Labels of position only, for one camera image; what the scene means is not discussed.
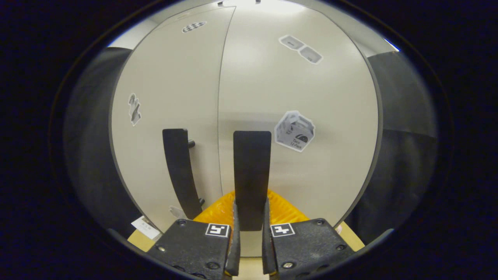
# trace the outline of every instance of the white paper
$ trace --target white paper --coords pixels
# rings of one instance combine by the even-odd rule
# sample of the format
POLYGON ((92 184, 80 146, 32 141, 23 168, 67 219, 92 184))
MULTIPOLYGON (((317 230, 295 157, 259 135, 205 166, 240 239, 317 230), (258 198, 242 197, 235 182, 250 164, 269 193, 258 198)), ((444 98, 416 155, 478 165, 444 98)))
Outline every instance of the white paper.
POLYGON ((155 229, 152 225, 148 224, 144 216, 136 219, 131 224, 151 240, 157 241, 160 237, 161 232, 155 229))

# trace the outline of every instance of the box sticker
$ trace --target box sticker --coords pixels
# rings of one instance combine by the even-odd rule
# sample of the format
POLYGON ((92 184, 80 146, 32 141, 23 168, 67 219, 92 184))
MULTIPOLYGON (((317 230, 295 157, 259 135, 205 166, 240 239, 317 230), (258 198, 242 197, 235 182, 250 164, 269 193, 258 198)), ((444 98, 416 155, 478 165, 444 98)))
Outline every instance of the box sticker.
POLYGON ((299 111, 287 111, 275 126, 275 142, 298 152, 303 152, 314 137, 313 122, 299 111))

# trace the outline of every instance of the gray sticker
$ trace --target gray sticker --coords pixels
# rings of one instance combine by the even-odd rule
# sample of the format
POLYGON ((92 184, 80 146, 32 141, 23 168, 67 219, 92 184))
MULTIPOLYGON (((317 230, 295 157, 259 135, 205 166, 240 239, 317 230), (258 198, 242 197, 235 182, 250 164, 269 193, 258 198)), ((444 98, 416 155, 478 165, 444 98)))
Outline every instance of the gray sticker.
POLYGON ((138 111, 140 109, 140 103, 138 102, 138 98, 135 96, 135 93, 132 93, 128 99, 129 111, 128 114, 130 116, 130 121, 133 126, 138 123, 142 115, 138 111))
POLYGON ((308 46, 300 50, 299 54, 313 64, 318 64, 323 58, 318 52, 308 46))
POLYGON ((303 42, 292 37, 291 35, 286 35, 286 36, 280 38, 280 43, 282 43, 284 46, 288 47, 291 50, 297 50, 300 47, 304 46, 303 42))

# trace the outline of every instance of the sticker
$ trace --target sticker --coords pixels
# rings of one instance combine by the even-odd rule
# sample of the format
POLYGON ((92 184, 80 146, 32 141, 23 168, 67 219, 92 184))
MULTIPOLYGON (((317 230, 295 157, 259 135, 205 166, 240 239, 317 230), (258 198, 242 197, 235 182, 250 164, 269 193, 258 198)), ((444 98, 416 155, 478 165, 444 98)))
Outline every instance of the sticker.
POLYGON ((303 42, 299 41, 291 35, 285 35, 279 38, 278 41, 291 50, 298 50, 304 46, 303 42))
POLYGON ((341 234, 341 232, 342 232, 342 227, 341 227, 341 225, 339 225, 339 226, 336 228, 336 232, 337 232, 338 234, 341 234))
POLYGON ((129 116, 130 116, 130 121, 133 126, 138 123, 142 115, 138 111, 140 109, 140 103, 138 102, 138 98, 135 96, 135 93, 132 93, 128 99, 128 105, 129 105, 129 116))
POLYGON ((206 23, 207 23, 207 21, 191 23, 182 29, 182 33, 187 33, 187 32, 190 32, 192 30, 198 29, 199 27, 205 25, 206 23))
POLYGON ((293 235, 293 234, 296 234, 296 233, 294 232, 294 229, 292 228, 290 223, 271 225, 271 235, 273 237, 281 237, 281 236, 287 236, 287 235, 293 235))
POLYGON ((318 64, 323 59, 323 56, 316 50, 312 49, 310 46, 307 46, 305 43, 301 42, 294 36, 285 35, 283 37, 280 37, 278 41, 289 49, 299 52, 299 55, 301 55, 301 57, 313 64, 318 64))
POLYGON ((287 111, 275 126, 274 134, 277 144, 303 152, 315 137, 315 126, 299 111, 287 111))
POLYGON ((149 222, 144 216, 136 219, 131 224, 151 240, 157 241, 159 237, 161 237, 161 232, 152 226, 151 222, 149 222))
POLYGON ((229 225, 209 224, 208 230, 206 231, 206 235, 228 237, 229 227, 230 227, 229 225))
POLYGON ((171 213, 171 215, 173 215, 177 219, 190 220, 187 218, 187 215, 185 215, 185 212, 183 212, 183 210, 178 207, 169 206, 169 213, 171 213))
POLYGON ((318 52, 308 46, 302 48, 299 54, 313 64, 318 64, 323 58, 318 52))

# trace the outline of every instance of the checkerboard sticker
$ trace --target checkerboard sticker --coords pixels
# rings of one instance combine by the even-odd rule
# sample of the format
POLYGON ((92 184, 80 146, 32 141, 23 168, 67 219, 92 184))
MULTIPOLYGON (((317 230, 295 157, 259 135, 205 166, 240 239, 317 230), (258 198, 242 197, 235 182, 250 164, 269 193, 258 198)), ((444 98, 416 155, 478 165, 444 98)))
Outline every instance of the checkerboard sticker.
POLYGON ((271 225, 271 235, 273 237, 287 236, 296 234, 292 226, 287 224, 271 225))
POLYGON ((229 225, 209 224, 206 235, 228 237, 229 225))
POLYGON ((182 29, 182 33, 187 33, 192 30, 198 29, 199 27, 205 25, 206 23, 207 23, 206 21, 191 23, 182 29))

